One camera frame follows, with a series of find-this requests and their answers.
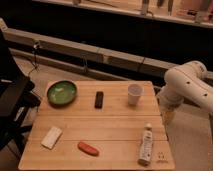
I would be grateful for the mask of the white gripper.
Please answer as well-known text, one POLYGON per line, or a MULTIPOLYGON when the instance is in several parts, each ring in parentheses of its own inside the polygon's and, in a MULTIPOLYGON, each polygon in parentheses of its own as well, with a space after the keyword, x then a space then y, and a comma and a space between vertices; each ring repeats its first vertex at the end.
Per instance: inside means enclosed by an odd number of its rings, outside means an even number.
POLYGON ((183 97, 169 87, 162 87, 157 93, 157 101, 163 124, 169 125, 175 116, 174 110, 183 103, 183 97))

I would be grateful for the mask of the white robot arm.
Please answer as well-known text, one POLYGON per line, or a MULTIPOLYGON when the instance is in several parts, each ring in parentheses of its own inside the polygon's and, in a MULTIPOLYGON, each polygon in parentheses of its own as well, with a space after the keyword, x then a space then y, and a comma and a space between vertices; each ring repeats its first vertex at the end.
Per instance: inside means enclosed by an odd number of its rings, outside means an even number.
POLYGON ((207 68, 200 61, 190 61, 168 69, 165 85, 157 93, 163 123, 168 125, 174 118, 174 110, 188 99, 213 116, 213 87, 203 81, 207 68))

